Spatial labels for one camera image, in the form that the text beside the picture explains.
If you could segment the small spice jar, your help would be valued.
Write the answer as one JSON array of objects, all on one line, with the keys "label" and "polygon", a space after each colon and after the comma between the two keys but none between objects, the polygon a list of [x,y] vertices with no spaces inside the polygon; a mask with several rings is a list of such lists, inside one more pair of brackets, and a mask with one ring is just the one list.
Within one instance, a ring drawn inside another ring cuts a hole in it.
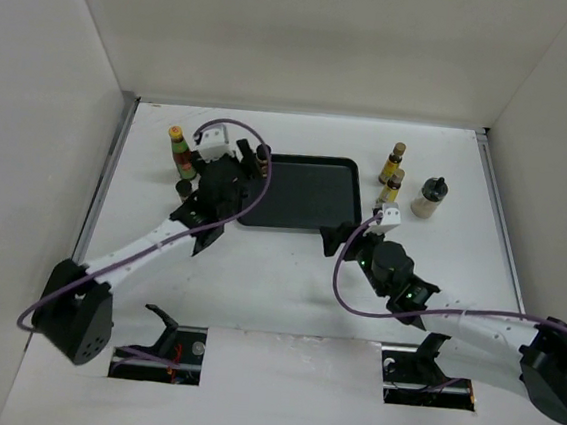
[{"label": "small spice jar", "polygon": [[266,144],[260,144],[255,150],[256,162],[259,167],[261,176],[265,179],[268,175],[269,160],[271,156],[271,147]]},{"label": "small spice jar", "polygon": [[175,190],[181,202],[184,203],[193,194],[193,185],[190,180],[179,180],[176,183]]}]

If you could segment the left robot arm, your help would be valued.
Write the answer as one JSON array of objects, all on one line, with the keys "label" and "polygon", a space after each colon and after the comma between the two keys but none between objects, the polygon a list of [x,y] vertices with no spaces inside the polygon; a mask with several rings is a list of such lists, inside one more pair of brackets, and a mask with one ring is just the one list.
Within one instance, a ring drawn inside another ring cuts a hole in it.
[{"label": "left robot arm", "polygon": [[107,345],[117,345],[114,298],[117,288],[155,260],[191,258],[210,247],[228,222],[249,211],[245,204],[252,183],[265,178],[245,138],[231,150],[225,140],[198,136],[193,153],[199,172],[195,191],[160,225],[108,255],[77,263],[56,264],[44,291],[21,317],[29,330],[43,335],[72,364],[94,359]]}]

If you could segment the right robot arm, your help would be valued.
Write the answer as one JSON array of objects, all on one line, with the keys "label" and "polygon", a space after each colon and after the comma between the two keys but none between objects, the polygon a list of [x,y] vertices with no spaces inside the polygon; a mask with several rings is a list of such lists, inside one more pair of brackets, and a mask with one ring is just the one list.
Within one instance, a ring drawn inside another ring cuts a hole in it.
[{"label": "right robot arm", "polygon": [[484,382],[524,397],[547,418],[567,425],[567,324],[447,299],[437,285],[417,276],[402,245],[367,232],[365,224],[324,226],[320,237],[325,256],[356,263],[375,295],[386,300],[381,318],[427,333],[413,359],[419,379]]}]

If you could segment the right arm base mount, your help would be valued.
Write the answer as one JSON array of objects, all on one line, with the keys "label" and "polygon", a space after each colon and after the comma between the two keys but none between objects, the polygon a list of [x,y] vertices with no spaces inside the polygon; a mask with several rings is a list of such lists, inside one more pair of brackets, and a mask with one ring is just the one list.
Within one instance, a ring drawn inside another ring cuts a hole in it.
[{"label": "right arm base mount", "polygon": [[418,345],[382,349],[383,400],[389,405],[474,411],[469,380],[446,376],[436,358],[448,336],[428,334]]}]

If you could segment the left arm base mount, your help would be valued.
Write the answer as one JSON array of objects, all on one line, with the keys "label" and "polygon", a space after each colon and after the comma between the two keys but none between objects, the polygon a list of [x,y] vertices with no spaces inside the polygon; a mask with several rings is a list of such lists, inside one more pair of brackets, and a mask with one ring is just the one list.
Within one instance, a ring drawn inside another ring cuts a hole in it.
[{"label": "left arm base mount", "polygon": [[208,330],[181,326],[154,304],[145,308],[161,319],[164,329],[151,345],[124,345],[114,350],[108,378],[198,386]]}]

